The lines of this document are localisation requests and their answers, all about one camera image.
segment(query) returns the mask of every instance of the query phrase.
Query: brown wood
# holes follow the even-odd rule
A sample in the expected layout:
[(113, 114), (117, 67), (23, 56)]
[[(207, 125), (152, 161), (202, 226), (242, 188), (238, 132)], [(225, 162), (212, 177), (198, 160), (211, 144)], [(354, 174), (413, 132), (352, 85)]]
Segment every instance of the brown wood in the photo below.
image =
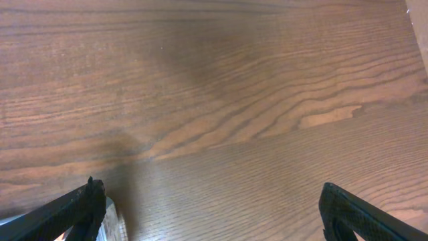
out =
[(379, 111), (100, 177), (134, 183), (112, 194), (139, 240), (323, 240), (325, 181), (428, 232), (427, 119), (427, 104)]
[(406, 12), (403, 0), (0, 2), (0, 217), (95, 175), (134, 239), (304, 240), (329, 177), (408, 197), (425, 180), (395, 180), (424, 178), (426, 133), (407, 125), (423, 125), (412, 106), (428, 83)]

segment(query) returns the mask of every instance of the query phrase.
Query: wooden surface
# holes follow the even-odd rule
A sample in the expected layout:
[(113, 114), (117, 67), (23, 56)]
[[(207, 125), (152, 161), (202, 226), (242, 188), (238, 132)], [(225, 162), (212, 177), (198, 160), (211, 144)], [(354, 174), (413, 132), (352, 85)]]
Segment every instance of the wooden surface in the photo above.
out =
[(134, 240), (305, 240), (323, 181), (380, 206), (378, 187), (424, 187), (394, 182), (426, 171), (403, 0), (15, 0), (0, 19), (1, 217), (95, 175)]
[(427, 104), (379, 111), (100, 177), (135, 182), (115, 200), (141, 240), (323, 240), (325, 181), (428, 232), (427, 119)]

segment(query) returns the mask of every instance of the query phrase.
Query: black plastic part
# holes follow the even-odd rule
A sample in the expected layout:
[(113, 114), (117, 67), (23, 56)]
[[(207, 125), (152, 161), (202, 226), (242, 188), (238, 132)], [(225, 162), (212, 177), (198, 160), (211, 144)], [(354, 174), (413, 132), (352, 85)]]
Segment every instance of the black plastic part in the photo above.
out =
[(428, 240), (428, 235), (346, 190), (325, 183), (319, 202), (327, 241), (357, 241), (354, 231), (366, 241)]
[(67, 240), (95, 240), (105, 214), (104, 185), (90, 177), (88, 184), (0, 226), (0, 240), (55, 240), (71, 226)]

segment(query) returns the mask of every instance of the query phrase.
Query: wood grain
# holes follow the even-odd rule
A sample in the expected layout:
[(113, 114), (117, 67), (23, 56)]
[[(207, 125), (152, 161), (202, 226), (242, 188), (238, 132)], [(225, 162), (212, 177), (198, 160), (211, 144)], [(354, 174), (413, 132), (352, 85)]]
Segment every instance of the wood grain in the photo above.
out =
[[(286, 135), (95, 174), (130, 240), (323, 240), (318, 199), (332, 181), (428, 231), (428, 105), (392, 108)], [(129, 150), (124, 137), (114, 146)], [(21, 206), (53, 198), (50, 181), (14, 193)]]
[[(428, 97), (406, 12), (404, 0), (0, 1), (0, 217), (96, 174), (134, 239), (313, 238), (299, 235), (320, 229), (314, 200), (327, 177), (359, 193), (394, 187), (383, 172), (398, 174), (396, 166), (426, 168), (417, 149), (425, 143), (404, 130), (422, 125), (424, 110), (393, 117), (397, 136), (385, 134), (390, 124), (377, 114), (407, 113)], [(356, 124), (322, 138), (335, 126), (298, 131), (343, 119)], [(302, 149), (278, 152), (294, 141)], [(379, 163), (375, 148), (385, 143), (400, 153)], [(309, 150), (324, 149), (331, 154), (315, 162)], [(404, 158), (410, 150), (415, 159)], [(327, 169), (341, 157), (350, 162)], [(349, 174), (354, 167), (367, 178)], [(348, 173), (331, 172), (341, 170)]]
[(141, 157), (185, 155), (427, 90), (402, 0), (0, 8), (3, 170), (88, 161), (118, 131)]

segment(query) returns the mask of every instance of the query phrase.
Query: wooden table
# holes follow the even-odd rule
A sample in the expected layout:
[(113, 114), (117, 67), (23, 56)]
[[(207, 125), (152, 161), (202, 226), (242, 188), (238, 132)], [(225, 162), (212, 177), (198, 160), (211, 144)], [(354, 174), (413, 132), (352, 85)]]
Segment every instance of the wooden table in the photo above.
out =
[(0, 19), (0, 218), (93, 175), (131, 240), (321, 240), (325, 181), (427, 227), (403, 0), (14, 0)]

